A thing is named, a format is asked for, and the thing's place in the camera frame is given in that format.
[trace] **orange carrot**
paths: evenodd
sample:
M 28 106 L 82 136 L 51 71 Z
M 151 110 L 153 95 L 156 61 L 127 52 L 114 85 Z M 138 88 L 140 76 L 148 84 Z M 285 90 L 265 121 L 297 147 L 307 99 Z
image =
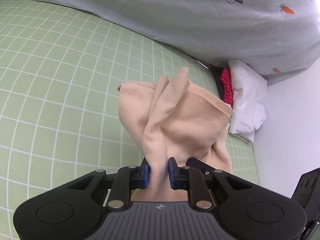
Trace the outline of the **orange carrot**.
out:
M 285 12 L 287 14 L 295 14 L 294 11 L 292 11 L 288 6 L 285 6 L 284 4 L 280 5 L 281 11 Z
M 273 68 L 273 71 L 274 71 L 275 73 L 281 73 L 281 71 L 278 70 L 276 67 Z

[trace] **red knitted fabric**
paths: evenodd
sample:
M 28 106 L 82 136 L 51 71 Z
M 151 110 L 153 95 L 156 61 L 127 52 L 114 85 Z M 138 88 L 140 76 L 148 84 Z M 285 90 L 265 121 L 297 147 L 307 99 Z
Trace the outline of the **red knitted fabric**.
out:
M 226 104 L 231 105 L 233 107 L 233 90 L 231 86 L 231 75 L 230 70 L 228 68 L 224 68 L 222 74 L 220 76 L 220 80 L 223 84 L 224 88 L 224 98 L 223 101 Z

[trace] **beige cloth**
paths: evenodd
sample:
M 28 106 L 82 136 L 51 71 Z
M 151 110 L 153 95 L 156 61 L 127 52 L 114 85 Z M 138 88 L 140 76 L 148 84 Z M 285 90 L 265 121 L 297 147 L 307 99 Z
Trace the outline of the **beige cloth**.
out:
M 232 172 L 226 149 L 232 109 L 209 91 L 188 80 L 181 67 L 170 81 L 121 85 L 119 118 L 150 165 L 148 188 L 137 189 L 133 201 L 186 201 L 187 192 L 172 190 L 167 163 L 174 157 L 184 166 L 195 157 L 210 166 Z

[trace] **small screw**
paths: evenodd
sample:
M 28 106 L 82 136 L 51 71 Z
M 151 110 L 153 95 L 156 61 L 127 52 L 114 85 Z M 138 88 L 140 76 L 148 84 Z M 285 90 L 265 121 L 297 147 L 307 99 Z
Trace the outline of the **small screw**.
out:
M 108 203 L 108 206 L 111 208 L 121 208 L 124 205 L 124 203 L 121 200 L 111 200 Z
M 196 206 L 201 209 L 208 209 L 212 207 L 212 203 L 207 200 L 200 200 L 196 203 Z

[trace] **green grid fabric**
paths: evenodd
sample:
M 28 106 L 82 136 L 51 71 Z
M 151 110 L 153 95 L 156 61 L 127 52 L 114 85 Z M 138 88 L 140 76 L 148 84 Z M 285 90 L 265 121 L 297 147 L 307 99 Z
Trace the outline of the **green grid fabric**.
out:
M 168 45 L 72 8 L 0 0 L 0 240 L 18 239 L 13 212 L 28 198 L 95 169 L 139 165 L 117 87 L 180 66 L 218 94 L 207 69 Z M 228 135 L 227 146 L 234 174 L 258 183 L 252 145 Z

